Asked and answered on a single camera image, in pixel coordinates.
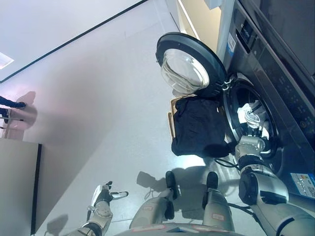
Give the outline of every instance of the wall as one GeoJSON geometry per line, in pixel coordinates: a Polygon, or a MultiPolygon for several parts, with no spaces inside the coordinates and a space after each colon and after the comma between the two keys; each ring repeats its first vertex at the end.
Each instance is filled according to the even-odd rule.
{"type": "Polygon", "coordinates": [[[0,0],[0,52],[15,61],[0,81],[140,0],[0,0]]]}

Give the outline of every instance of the open washer door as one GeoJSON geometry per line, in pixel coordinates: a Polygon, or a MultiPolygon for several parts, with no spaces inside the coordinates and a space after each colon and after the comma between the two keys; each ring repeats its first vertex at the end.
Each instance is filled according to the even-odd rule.
{"type": "Polygon", "coordinates": [[[179,93],[213,97],[225,85],[227,74],[220,59],[187,34],[164,34],[157,42],[156,58],[163,78],[179,93]]]}

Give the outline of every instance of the dark trousers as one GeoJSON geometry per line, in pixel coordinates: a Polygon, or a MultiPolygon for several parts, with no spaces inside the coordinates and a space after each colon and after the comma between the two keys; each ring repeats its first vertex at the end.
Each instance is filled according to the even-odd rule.
{"type": "Polygon", "coordinates": [[[21,108],[24,107],[23,103],[19,103],[19,102],[13,102],[11,100],[5,99],[4,97],[0,96],[0,104],[1,105],[5,105],[7,107],[13,107],[13,108],[21,108]]]}
{"type": "Polygon", "coordinates": [[[0,108],[0,115],[5,116],[6,115],[6,109],[0,108]]]}

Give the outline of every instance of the laundry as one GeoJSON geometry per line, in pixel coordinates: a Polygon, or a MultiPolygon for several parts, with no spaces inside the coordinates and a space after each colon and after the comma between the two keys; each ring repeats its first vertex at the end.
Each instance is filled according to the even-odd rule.
{"type": "Polygon", "coordinates": [[[239,123],[247,123],[250,129],[259,131],[262,138],[269,140],[269,121],[267,121],[267,112],[260,101],[246,103],[237,110],[239,123]]]}
{"type": "Polygon", "coordinates": [[[230,148],[224,141],[225,125],[217,108],[219,103],[210,99],[186,97],[176,102],[174,115],[176,137],[172,141],[175,155],[224,157],[230,148]]]}

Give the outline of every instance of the floor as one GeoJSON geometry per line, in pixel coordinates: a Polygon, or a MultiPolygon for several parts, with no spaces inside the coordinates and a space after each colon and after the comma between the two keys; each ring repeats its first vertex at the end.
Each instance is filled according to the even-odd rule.
{"type": "MultiPolygon", "coordinates": [[[[169,31],[177,28],[165,2],[149,0],[1,84],[2,96],[29,105],[12,111],[25,122],[12,122],[8,138],[43,144],[36,236],[64,236],[83,224],[94,189],[109,180],[129,196],[111,204],[106,235],[126,230],[144,201],[164,189],[167,170],[182,194],[175,222],[201,223],[210,170],[228,201],[241,202],[237,172],[171,152],[172,90],[155,58],[169,31]]],[[[232,214],[236,232],[265,235],[250,216],[232,214]]]]}

